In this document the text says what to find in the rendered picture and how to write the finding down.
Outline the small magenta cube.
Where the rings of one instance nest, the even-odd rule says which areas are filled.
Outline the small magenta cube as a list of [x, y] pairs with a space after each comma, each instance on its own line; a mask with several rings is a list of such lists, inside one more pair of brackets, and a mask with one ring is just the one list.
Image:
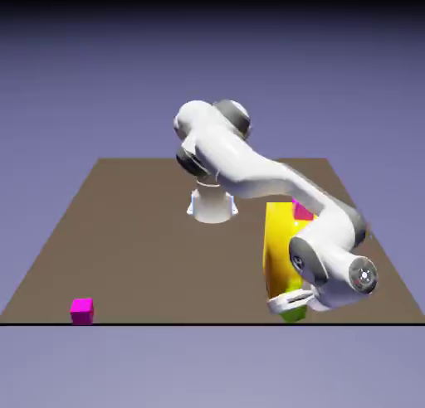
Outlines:
[[91, 325], [94, 318], [93, 299], [73, 299], [70, 308], [70, 315], [73, 325]]
[[312, 221], [315, 215], [295, 198], [292, 199], [292, 215], [295, 221]]

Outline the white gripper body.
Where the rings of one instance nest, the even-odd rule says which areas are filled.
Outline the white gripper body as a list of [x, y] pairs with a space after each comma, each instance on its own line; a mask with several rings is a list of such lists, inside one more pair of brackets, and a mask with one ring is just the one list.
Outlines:
[[315, 293], [312, 290], [296, 289], [269, 299], [267, 306], [272, 313], [282, 314], [304, 307], [313, 299], [315, 299]]

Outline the small green cube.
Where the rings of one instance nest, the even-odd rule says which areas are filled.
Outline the small green cube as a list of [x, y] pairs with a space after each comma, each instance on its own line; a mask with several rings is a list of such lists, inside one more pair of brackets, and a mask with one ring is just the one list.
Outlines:
[[305, 318], [306, 312], [307, 312], [307, 307], [301, 306], [301, 307], [293, 308], [291, 310], [280, 313], [280, 316], [286, 323], [297, 323]]

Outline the large yellow box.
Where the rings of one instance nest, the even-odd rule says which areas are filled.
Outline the large yellow box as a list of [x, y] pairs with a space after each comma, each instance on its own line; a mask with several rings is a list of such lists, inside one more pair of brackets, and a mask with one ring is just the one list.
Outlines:
[[269, 299], [302, 287], [303, 279], [290, 260], [289, 243], [312, 221], [295, 221], [292, 202], [266, 204], [262, 268]]

